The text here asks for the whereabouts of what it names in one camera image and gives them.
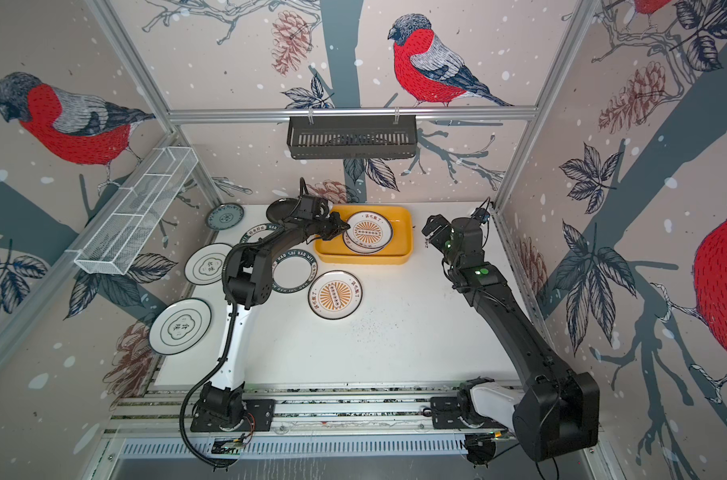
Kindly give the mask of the orange sunburst plate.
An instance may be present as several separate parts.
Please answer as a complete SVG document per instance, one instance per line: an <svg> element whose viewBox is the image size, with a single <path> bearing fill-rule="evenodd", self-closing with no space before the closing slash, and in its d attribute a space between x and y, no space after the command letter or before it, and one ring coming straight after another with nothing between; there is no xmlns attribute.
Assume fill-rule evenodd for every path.
<svg viewBox="0 0 727 480"><path fill-rule="evenodd" d="M393 240L393 226L385 216L373 211L352 214L347 220L349 240L361 249L379 250Z"/></svg>
<svg viewBox="0 0 727 480"><path fill-rule="evenodd" d="M360 281L343 270L318 276L307 292L311 311L324 320L341 320L351 316L359 308L362 298Z"/></svg>
<svg viewBox="0 0 727 480"><path fill-rule="evenodd" d="M347 232L342 234L342 241L344 245L352 252L359 255L371 255L377 253L377 248L361 247L352 241Z"/></svg>

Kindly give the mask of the green rim plate front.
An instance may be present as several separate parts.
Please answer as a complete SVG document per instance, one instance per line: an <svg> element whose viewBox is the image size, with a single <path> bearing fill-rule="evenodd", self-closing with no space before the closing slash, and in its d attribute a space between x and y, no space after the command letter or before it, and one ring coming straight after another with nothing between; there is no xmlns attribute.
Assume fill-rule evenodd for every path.
<svg viewBox="0 0 727 480"><path fill-rule="evenodd" d="M281 254L272 266L272 290L281 294L301 292L315 280L318 262L313 254L291 249Z"/></svg>

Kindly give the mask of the green rim plate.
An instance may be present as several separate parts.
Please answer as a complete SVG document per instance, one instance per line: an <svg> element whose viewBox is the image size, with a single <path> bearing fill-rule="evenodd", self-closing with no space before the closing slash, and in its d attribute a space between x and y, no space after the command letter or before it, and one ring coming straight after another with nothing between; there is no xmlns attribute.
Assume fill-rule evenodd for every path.
<svg viewBox="0 0 727 480"><path fill-rule="evenodd" d="M272 266L272 290L281 294L301 292L315 280L318 262L313 254L291 249L281 254Z"/></svg>
<svg viewBox="0 0 727 480"><path fill-rule="evenodd" d="M275 223L261 223L255 225L249 230L245 231L245 234L239 239L239 244L255 243L267 238L269 235L283 230L283 227Z"/></svg>

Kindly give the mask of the green rim plate back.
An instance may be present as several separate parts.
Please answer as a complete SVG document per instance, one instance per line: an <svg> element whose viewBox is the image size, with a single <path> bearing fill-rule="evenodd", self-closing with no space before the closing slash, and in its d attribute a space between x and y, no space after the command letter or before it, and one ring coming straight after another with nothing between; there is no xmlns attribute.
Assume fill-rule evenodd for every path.
<svg viewBox="0 0 727 480"><path fill-rule="evenodd" d="M283 227L275 223L261 223L255 225L249 230L245 231L245 234L239 239L239 244L255 243L267 238L269 235L283 230Z"/></svg>

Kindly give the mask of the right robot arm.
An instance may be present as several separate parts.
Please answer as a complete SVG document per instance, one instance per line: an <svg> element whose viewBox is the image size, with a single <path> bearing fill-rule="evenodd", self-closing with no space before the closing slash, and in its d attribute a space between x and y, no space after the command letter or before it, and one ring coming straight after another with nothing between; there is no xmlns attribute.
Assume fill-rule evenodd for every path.
<svg viewBox="0 0 727 480"><path fill-rule="evenodd" d="M443 256L445 276L487 322L511 360L521 388L479 377L461 384L457 414L469 427L505 426L533 461L593 447L599 441L599 386L563 361L513 297L499 268L485 260L483 214L453 221L433 215L423 227Z"/></svg>

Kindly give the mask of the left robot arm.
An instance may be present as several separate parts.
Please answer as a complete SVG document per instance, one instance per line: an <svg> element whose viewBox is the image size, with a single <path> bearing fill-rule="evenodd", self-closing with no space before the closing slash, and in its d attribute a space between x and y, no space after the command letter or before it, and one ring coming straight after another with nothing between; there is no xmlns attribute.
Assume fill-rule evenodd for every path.
<svg viewBox="0 0 727 480"><path fill-rule="evenodd" d="M259 307L273 292L273 263L293 247L312 240L333 240L349 230L328 200L309 194L281 199L266 210L279 228L265 238L234 246L227 255L221 283L228 307L225 337L217 368L203 381L207 403L237 396L245 382L249 337Z"/></svg>

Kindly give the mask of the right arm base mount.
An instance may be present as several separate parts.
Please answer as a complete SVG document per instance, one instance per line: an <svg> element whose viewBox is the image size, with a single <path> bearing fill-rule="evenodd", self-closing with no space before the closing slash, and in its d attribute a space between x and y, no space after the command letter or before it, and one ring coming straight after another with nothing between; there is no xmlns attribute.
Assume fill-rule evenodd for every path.
<svg viewBox="0 0 727 480"><path fill-rule="evenodd" d="M431 418L431 425L435 430L501 430L507 428L492 419L468 420L463 417L457 398L453 396L435 396L429 399L429 406L423 409Z"/></svg>

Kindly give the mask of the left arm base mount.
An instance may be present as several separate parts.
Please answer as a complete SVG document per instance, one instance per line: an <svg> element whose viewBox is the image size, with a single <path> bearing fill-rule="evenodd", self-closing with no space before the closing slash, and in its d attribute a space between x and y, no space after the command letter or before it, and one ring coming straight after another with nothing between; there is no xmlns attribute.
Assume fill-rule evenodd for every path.
<svg viewBox="0 0 727 480"><path fill-rule="evenodd" d="M221 413L198 400L192 410L190 430L195 433L267 432L275 406L273 399L240 400Z"/></svg>

